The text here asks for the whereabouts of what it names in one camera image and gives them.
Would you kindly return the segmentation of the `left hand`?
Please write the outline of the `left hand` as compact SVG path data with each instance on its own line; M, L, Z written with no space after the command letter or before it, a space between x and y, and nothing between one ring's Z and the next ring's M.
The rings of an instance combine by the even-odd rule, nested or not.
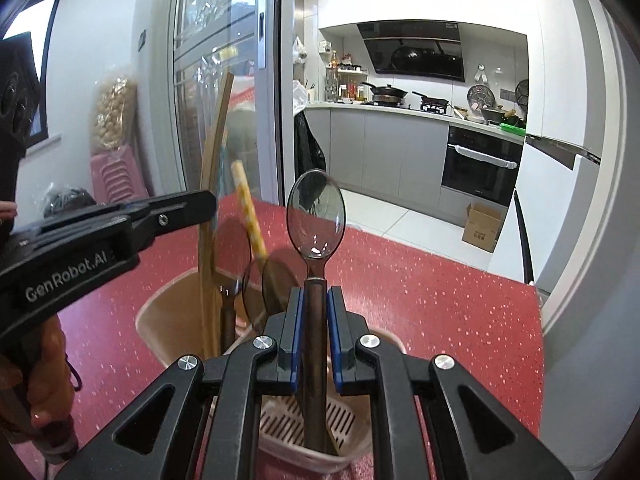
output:
M9 446L32 442L54 464L73 457L78 450L74 395L58 316L2 344L1 437Z

